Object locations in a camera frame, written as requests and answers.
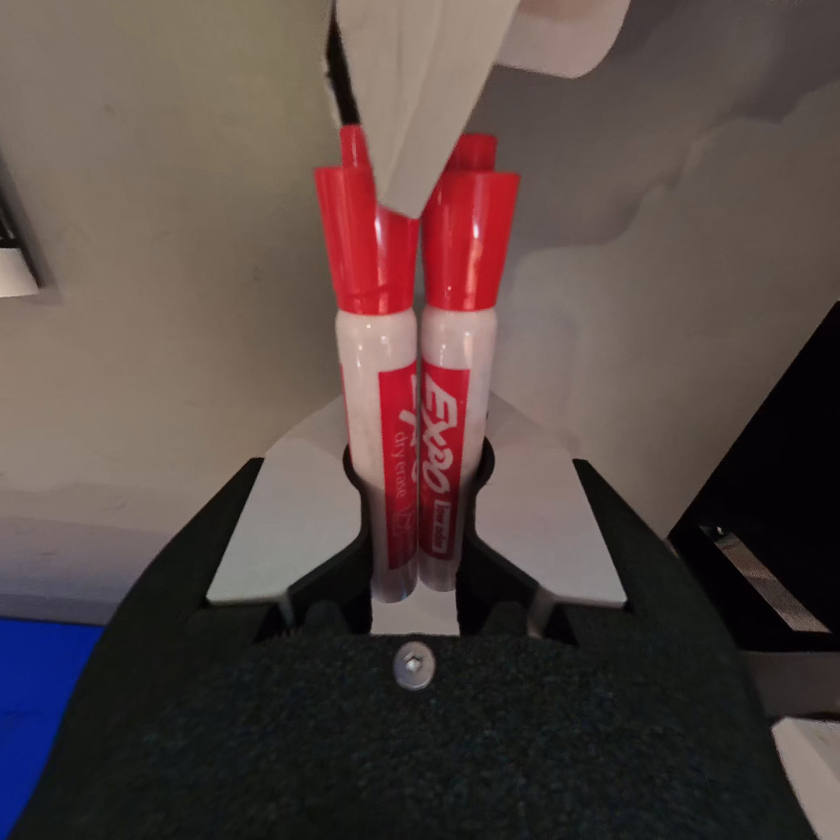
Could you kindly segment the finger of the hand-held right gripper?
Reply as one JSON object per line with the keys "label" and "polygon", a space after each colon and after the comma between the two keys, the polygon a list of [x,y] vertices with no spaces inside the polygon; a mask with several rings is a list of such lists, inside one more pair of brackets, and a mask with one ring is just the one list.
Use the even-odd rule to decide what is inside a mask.
{"label": "finger of the hand-held right gripper", "polygon": [[332,2],[381,205],[421,216],[518,6]]}
{"label": "finger of the hand-held right gripper", "polygon": [[630,1],[521,1],[496,64],[575,79],[587,75],[619,36]]}

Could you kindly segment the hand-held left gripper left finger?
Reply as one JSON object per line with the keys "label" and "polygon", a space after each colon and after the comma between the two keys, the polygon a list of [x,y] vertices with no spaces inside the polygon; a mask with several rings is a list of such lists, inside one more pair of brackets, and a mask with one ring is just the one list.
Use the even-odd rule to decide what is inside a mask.
{"label": "hand-held left gripper left finger", "polygon": [[267,451],[206,598],[213,606],[278,603],[362,533],[362,497],[347,476],[343,398]]}

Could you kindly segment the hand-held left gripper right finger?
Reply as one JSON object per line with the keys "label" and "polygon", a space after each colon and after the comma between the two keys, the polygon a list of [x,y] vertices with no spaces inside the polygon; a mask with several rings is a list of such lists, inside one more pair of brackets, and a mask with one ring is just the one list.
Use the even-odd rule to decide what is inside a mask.
{"label": "hand-held left gripper right finger", "polygon": [[467,492],[459,606],[534,596],[623,607],[623,584],[559,439],[491,394],[485,440]]}

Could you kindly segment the red dry erase marker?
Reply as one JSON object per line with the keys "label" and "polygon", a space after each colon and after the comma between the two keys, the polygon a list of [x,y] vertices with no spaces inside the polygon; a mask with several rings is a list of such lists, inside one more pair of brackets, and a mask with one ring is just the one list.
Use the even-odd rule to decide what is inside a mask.
{"label": "red dry erase marker", "polygon": [[377,200],[366,138],[342,126],[341,163],[314,172],[332,288],[350,458],[370,513],[371,593],[413,593],[418,552],[419,222]]}
{"label": "red dry erase marker", "polygon": [[480,463],[496,305],[520,176],[495,170],[497,138],[464,133],[422,215],[419,575],[455,589]]}

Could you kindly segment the blue plastic bin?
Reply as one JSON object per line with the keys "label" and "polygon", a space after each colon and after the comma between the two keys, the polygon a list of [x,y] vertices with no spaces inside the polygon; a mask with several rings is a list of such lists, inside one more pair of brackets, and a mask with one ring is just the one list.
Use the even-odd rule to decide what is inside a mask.
{"label": "blue plastic bin", "polygon": [[1,620],[1,838],[42,774],[102,626]]}

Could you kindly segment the black device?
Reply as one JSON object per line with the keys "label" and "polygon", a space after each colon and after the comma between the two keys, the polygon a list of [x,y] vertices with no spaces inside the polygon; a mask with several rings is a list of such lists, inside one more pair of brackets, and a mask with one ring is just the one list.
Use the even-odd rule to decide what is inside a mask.
{"label": "black device", "polygon": [[838,653],[838,303],[668,537],[741,650]]}

